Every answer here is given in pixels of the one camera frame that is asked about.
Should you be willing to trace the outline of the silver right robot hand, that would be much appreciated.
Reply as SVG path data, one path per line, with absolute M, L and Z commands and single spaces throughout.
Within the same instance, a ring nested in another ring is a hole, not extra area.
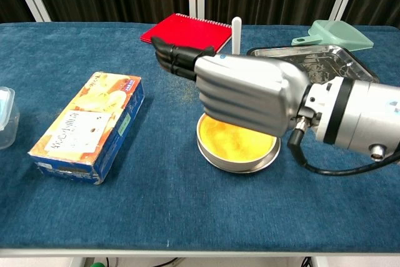
M 219 121 L 281 137 L 294 127 L 311 85 L 297 66 L 274 58 L 219 54 L 153 37 L 169 73 L 195 81 L 205 113 Z

